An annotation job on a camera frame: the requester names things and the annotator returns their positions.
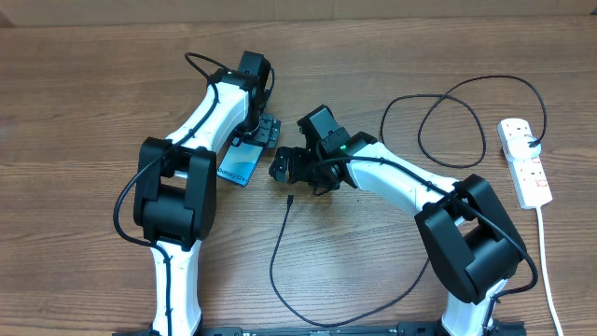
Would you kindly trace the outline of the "blue Galaxy smartphone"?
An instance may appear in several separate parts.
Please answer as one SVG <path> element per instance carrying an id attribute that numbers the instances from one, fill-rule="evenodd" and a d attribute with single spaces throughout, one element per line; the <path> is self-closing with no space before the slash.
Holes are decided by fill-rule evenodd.
<path id="1" fill-rule="evenodd" d="M 230 146 L 220 163 L 217 175 L 231 183 L 246 187 L 263 152 L 263 147 L 240 143 Z"/>

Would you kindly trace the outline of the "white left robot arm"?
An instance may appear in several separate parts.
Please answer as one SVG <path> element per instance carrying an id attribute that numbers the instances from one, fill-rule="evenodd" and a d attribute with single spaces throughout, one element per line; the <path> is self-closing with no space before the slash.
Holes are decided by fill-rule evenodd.
<path id="1" fill-rule="evenodd" d="M 280 120 L 265 111 L 275 72 L 264 55 L 245 51 L 236 69 L 219 64 L 205 78 L 205 96 L 185 123 L 143 142 L 113 210 L 118 235 L 153 256 L 156 313 L 147 335 L 200 334 L 199 259 L 215 221 L 217 154 L 225 144 L 261 154 L 279 137 Z"/>

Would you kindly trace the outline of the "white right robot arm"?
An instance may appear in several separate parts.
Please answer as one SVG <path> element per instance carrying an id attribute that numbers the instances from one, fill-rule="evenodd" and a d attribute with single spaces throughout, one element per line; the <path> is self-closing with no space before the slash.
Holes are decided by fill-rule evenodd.
<path id="1" fill-rule="evenodd" d="M 349 134 L 326 105 L 298 121 L 305 147 L 279 147 L 270 176 L 305 182 L 316 196 L 345 183 L 377 194 L 412 216 L 427 265 L 448 290 L 437 321 L 399 322 L 398 335 L 524 335 L 521 322 L 493 317 L 503 297 L 538 280 L 525 243 L 488 181 L 435 175 L 392 153 L 376 137 Z"/>

